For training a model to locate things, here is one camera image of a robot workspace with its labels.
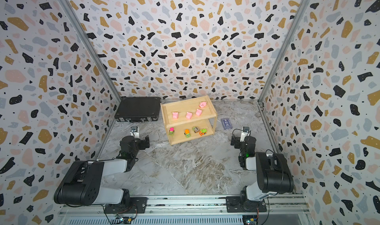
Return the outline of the green pink mixer truck toy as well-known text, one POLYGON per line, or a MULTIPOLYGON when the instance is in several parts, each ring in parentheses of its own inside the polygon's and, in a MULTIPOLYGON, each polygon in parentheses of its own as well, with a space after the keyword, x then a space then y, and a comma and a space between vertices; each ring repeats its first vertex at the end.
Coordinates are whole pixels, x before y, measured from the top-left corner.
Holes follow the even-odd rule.
POLYGON ((170 129, 169 129, 169 135, 170 136, 173 136, 174 135, 174 128, 173 127, 171 127, 170 129))

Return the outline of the orange green dump truck toy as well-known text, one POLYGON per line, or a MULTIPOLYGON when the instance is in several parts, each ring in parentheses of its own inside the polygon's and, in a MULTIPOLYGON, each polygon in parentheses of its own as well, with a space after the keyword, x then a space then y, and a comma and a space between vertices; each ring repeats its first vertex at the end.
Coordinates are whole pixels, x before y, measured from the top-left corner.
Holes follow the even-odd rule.
POLYGON ((201 130, 199 131, 199 134, 200 134, 201 136, 207 134, 207 129, 201 129, 201 130))

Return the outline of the green orange mixer truck toy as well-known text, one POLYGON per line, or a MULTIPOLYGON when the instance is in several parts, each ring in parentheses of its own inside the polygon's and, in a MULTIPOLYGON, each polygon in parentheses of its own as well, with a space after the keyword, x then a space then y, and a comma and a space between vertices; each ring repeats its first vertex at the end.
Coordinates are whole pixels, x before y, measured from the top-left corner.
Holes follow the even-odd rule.
POLYGON ((184 134, 185 134, 185 137, 186 137, 186 138, 190 138, 190 137, 191 137, 191 133, 190 133, 190 130, 189 130, 189 129, 185 129, 184 134))

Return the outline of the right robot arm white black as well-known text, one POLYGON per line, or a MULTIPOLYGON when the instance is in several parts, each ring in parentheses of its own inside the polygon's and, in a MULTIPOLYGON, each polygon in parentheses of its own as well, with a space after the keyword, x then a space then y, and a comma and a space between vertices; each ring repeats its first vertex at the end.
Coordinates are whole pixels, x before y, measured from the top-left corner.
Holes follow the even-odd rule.
POLYGON ((256 138, 245 136, 239 139, 232 135, 231 145, 239 149, 238 162, 247 171, 256 172, 256 182, 240 192, 240 205, 261 202, 266 197, 292 193, 294 180, 285 156, 268 149, 256 152, 256 138))

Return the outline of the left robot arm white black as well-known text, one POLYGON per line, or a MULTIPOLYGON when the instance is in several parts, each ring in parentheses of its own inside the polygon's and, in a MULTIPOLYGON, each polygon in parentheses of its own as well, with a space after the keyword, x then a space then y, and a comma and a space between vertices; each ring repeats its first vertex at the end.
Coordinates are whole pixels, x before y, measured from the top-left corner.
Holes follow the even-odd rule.
POLYGON ((138 161, 138 152, 149 147, 148 136, 143 140, 126 136, 120 141, 121 150, 116 158, 73 162, 54 193, 54 202, 68 206, 108 204, 129 208, 129 191, 104 187, 102 179, 105 176, 131 171, 138 161))

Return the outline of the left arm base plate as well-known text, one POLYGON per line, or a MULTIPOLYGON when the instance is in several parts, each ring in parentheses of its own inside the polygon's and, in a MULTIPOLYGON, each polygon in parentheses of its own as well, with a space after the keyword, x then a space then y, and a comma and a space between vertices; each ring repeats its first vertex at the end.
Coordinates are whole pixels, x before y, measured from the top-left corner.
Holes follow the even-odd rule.
POLYGON ((130 197, 120 204, 107 204, 104 207, 106 214, 144 214, 147 206, 147 197, 130 197))

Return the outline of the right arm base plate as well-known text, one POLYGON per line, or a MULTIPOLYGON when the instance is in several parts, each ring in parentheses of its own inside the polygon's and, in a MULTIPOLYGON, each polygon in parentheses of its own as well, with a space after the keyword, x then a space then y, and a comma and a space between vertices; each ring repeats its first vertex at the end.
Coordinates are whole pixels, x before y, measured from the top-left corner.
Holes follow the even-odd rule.
POLYGON ((265 213, 267 212, 264 201, 250 201, 239 196, 227 196, 226 206, 228 213, 265 213))

